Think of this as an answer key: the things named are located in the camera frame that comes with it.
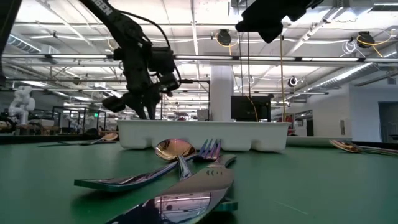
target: computer monitor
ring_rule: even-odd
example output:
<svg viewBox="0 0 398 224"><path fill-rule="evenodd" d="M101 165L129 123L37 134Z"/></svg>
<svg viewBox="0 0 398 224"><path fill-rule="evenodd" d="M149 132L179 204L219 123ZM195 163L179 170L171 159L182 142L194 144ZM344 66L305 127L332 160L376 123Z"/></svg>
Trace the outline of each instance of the computer monitor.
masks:
<svg viewBox="0 0 398 224"><path fill-rule="evenodd" d="M256 107L258 120L271 121L271 98L268 96L231 96L231 118L236 121L256 121Z"/></svg>

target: white pillar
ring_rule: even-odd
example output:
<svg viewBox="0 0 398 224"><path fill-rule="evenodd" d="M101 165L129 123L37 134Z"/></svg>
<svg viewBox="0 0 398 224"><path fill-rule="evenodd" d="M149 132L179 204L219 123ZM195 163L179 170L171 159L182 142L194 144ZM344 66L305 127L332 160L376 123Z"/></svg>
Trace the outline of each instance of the white pillar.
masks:
<svg viewBox="0 0 398 224"><path fill-rule="evenodd" d="M210 108L213 121L231 121L233 80L232 66L211 67Z"/></svg>

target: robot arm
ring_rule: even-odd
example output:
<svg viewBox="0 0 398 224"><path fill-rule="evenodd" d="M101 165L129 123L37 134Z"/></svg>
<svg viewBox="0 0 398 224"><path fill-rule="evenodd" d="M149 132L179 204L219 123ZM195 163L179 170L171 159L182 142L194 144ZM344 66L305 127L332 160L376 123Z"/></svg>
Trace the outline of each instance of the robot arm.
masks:
<svg viewBox="0 0 398 224"><path fill-rule="evenodd" d="M145 106L149 118L155 119L160 93L170 93L179 87L173 74L175 64L170 46L152 47L141 26L124 15L130 13L115 9L107 0L80 1L104 23L120 46L114 50L113 58L123 63L129 91L122 98L111 96L104 99L103 106L119 112L128 105L140 119L146 119ZM156 73L158 83L152 82L148 70Z"/></svg>

